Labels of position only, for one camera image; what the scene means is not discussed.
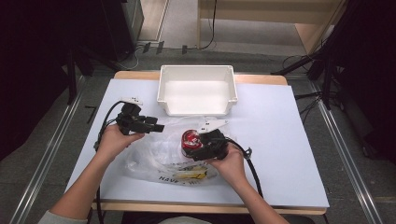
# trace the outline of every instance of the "hand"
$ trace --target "hand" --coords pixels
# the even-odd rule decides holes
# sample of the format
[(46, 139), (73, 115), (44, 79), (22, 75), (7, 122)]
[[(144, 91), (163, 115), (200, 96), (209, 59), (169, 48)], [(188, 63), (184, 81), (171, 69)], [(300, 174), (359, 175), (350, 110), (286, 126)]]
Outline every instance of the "hand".
[(214, 166), (221, 176), (234, 188), (236, 184), (247, 181), (244, 156), (234, 144), (228, 143), (228, 154), (223, 160), (211, 159), (206, 162)]
[(143, 136), (145, 136), (143, 133), (124, 135), (121, 133), (119, 125), (109, 125), (102, 135), (96, 155), (112, 162), (126, 147)]

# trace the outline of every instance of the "floor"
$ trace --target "floor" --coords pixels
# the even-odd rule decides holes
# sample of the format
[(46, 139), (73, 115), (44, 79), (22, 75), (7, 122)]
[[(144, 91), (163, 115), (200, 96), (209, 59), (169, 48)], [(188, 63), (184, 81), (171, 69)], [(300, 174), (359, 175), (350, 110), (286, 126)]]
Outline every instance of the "floor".
[[(158, 70), (162, 64), (170, 63), (195, 63), (195, 64), (232, 64), (235, 72), (249, 72), (265, 74), (280, 70), (282, 67), (299, 60), (304, 55), (304, 48), (293, 27), (289, 24), (255, 24), (259, 30), (268, 29), (268, 32), (250, 43), (246, 39), (248, 30), (244, 36), (238, 34), (223, 34), (222, 29), (234, 24), (227, 22), (216, 23), (215, 37), (226, 37), (228, 42), (222, 43), (223, 38), (211, 45), (204, 51), (189, 51), (182, 55), (179, 49), (182, 45), (194, 46), (196, 44), (196, 22), (192, 19), (189, 25), (176, 25), (180, 17), (175, 17), (172, 10), (183, 11), (185, 7), (192, 10), (192, 0), (169, 0), (168, 11), (163, 20), (163, 28), (159, 34), (159, 41), (164, 41), (166, 48), (171, 48), (157, 54), (155, 49), (147, 53), (138, 51), (128, 60), (122, 62), (125, 66), (135, 66), (136, 70)], [(204, 40), (210, 36), (209, 22), (202, 21), (202, 27), (207, 31), (203, 33)], [(250, 29), (249, 25), (239, 23), (240, 29)], [(295, 94), (303, 94), (315, 91), (315, 85), (304, 75), (305, 69), (300, 68), (287, 75), (288, 83), (292, 86)], [(11, 155), (0, 162), (0, 223), (37, 223), (43, 213), (54, 204), (64, 193), (68, 177), (73, 171), (79, 151), (84, 144), (85, 137), (91, 128), (91, 106), (98, 106), (105, 93), (108, 81), (114, 72), (95, 64), (93, 77), (81, 79), (79, 91), (82, 92), (80, 101), (75, 107), (67, 106), (67, 91), (54, 103), (53, 107), (40, 121), (28, 141)], [(306, 98), (299, 100), (297, 105), (303, 110), (314, 99)], [(73, 116), (69, 119), (64, 117), (65, 111), (71, 111)], [(323, 185), (327, 191), (331, 207), (327, 212), (328, 223), (396, 223), (396, 165), (387, 160), (371, 160), (366, 158), (361, 151), (361, 142), (353, 130), (346, 114), (339, 107), (332, 107), (332, 118), (336, 122), (336, 128), (342, 136), (342, 147), (346, 147), (350, 154), (352, 166), (358, 175), (350, 173), (350, 164), (343, 159), (343, 151), (339, 144), (334, 142), (334, 134), (330, 129), (329, 120), (326, 119), (326, 111), (320, 105), (314, 107), (306, 121), (305, 131), (310, 141), (314, 157), (318, 164), (319, 173)], [(67, 129), (59, 130), (58, 124), (66, 119)], [(63, 132), (61, 139), (51, 139), (54, 133)], [(55, 151), (50, 159), (47, 170), (41, 182), (33, 181), (37, 176), (35, 172), (41, 165), (43, 155), (47, 155), (50, 146), (55, 145)], [(365, 210), (364, 202), (359, 195), (360, 186), (356, 186), (356, 179), (361, 178), (361, 187), (367, 189), (369, 199), (374, 201), (374, 208)], [(32, 183), (38, 186), (29, 188)], [(23, 193), (26, 189), (37, 189), (32, 193), (32, 200), (26, 200), (26, 206), (21, 213), (17, 212), (19, 202), (22, 202)], [(378, 217), (370, 217), (371, 212), (377, 212)], [(107, 212), (106, 223), (120, 223), (122, 212)], [(326, 223), (324, 217), (312, 217), (316, 223)], [(92, 223), (97, 223), (93, 216)]]

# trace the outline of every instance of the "person's right hand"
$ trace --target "person's right hand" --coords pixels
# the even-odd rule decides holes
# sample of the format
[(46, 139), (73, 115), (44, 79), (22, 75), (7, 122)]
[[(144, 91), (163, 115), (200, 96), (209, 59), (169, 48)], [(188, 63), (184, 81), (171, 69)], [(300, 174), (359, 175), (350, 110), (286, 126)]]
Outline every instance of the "person's right hand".
[(206, 162), (214, 166), (221, 176), (232, 186), (247, 181), (244, 156), (234, 144), (228, 143), (228, 154), (223, 160), (211, 159)]

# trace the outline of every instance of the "person's left hand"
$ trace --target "person's left hand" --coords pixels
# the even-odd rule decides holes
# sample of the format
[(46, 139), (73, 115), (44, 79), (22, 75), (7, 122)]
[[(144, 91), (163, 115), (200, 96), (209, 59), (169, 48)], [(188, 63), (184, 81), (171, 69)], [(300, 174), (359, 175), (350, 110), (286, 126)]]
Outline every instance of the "person's left hand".
[(109, 125), (102, 135), (102, 140), (96, 154), (106, 161), (112, 162), (126, 147), (143, 136), (145, 136), (143, 133), (123, 135), (119, 125)]

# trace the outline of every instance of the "table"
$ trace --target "table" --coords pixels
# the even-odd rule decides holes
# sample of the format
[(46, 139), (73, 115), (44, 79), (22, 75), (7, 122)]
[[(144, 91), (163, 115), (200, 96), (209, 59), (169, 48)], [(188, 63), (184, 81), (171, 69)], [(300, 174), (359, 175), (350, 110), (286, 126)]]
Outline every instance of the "table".
[[(116, 98), (125, 96), (126, 92), (136, 94), (137, 91), (140, 91), (138, 97), (144, 102), (141, 114), (157, 118), (167, 116), (155, 102), (158, 78), (159, 72), (118, 72), (115, 78), (110, 81), (67, 189), (76, 181), (79, 174), (93, 157), (94, 150), (92, 146), (97, 138), (97, 132), (106, 112), (117, 101)], [(249, 145), (253, 148), (252, 161), (262, 180), (264, 198), (281, 214), (324, 214), (327, 207), (329, 207), (326, 193), (307, 142), (294, 98), (292, 97), (291, 88), (287, 86), (286, 79), (280, 76), (235, 75), (235, 80), (240, 102), (234, 105), (230, 114), (225, 117), (230, 121), (231, 130), (235, 133), (251, 126), (245, 120), (248, 118), (238, 116), (240, 109), (251, 103), (246, 98), (249, 92), (283, 90), (288, 93), (289, 97), (286, 97), (289, 98), (288, 102), (282, 102), (282, 104), (277, 104), (275, 101), (280, 96), (264, 94), (262, 99), (268, 102), (262, 105), (272, 104), (275, 110), (269, 108), (263, 114), (260, 113), (262, 111), (260, 104), (253, 102), (253, 104), (257, 105), (257, 108), (251, 110), (253, 113), (249, 115), (252, 117), (263, 115), (266, 122), (276, 116), (282, 116), (281, 114), (288, 114), (290, 108), (294, 108), (290, 116), (282, 116), (283, 121), (280, 120), (279, 125), (276, 127), (271, 127), (271, 129), (267, 127), (267, 129), (262, 129), (259, 133), (255, 132), (246, 135), (247, 132), (244, 132), (245, 134), (238, 134), (237, 142), (239, 144), (242, 146)], [(117, 109), (115, 110), (110, 115), (111, 118), (119, 113)], [(292, 127), (296, 127), (296, 129), (284, 129), (284, 125), (281, 123), (288, 123)], [(298, 134), (293, 133), (292, 130), (298, 130)], [(281, 139), (263, 142), (248, 141), (251, 135), (254, 135), (257, 139), (265, 139), (266, 136), (272, 138), (275, 133), (279, 134), (279, 132), (282, 132), (282, 136), (287, 136), (289, 138), (288, 141), (296, 146), (284, 148), (282, 145), (285, 141)], [(272, 150), (260, 150), (260, 146), (272, 148)], [(119, 155), (110, 164), (105, 173), (101, 184), (103, 210), (233, 214), (248, 212), (236, 193), (222, 178), (214, 186), (175, 186), (132, 179), (120, 174), (121, 166), (122, 155)], [(251, 182), (252, 176), (248, 168), (247, 178), (255, 186), (254, 182)], [(295, 192), (290, 191), (290, 185), (294, 185), (292, 190)]]
[[(307, 54), (315, 51), (345, 9), (346, 0), (218, 0), (216, 20), (295, 23)], [(214, 0), (198, 1), (197, 46), (201, 19), (212, 19)]]

